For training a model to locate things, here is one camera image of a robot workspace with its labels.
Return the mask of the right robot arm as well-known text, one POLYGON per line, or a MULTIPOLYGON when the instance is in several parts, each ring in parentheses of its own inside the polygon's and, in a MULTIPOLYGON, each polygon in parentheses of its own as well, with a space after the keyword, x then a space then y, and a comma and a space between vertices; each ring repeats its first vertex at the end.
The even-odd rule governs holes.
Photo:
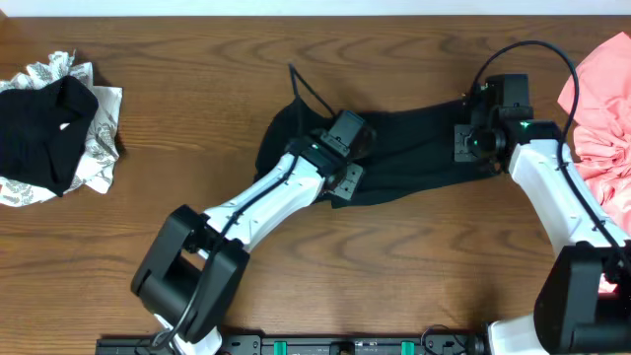
POLYGON ((630 350, 630 237, 606 215, 571 161, 558 125, 536 120, 525 74, 496 75, 464 100, 455 160, 507 173, 524 191, 556 260, 531 314, 487 328, 490 354, 630 350))

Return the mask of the black shirt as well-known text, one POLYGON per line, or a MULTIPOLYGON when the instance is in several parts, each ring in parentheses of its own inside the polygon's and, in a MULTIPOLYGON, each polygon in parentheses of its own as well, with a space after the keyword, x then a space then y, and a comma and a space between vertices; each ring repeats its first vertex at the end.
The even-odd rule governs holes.
MULTIPOLYGON (((255 161, 254 182, 278 163, 290 139, 298 137, 298 111, 303 111, 305 132, 329 128, 331 119, 294 100, 269 124, 255 161)), ((391 202, 406 195, 443 186, 491 178, 487 164, 457 163, 454 159, 455 125, 465 117, 462 102, 453 101, 407 111, 358 113, 375 129, 370 155, 357 161, 365 173, 350 201, 325 195, 334 209, 391 202)))

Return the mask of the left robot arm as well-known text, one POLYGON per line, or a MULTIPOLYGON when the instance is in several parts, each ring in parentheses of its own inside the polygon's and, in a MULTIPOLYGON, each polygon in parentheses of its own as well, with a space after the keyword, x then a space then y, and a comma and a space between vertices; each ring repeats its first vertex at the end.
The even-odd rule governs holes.
POLYGON ((356 162, 375 139, 372 128, 315 130, 291 140, 276 166, 238 196, 201 213, 187 205, 172 212, 131 282, 165 327, 149 350, 216 352, 218 327, 253 249, 322 194, 351 196, 363 173, 356 162))

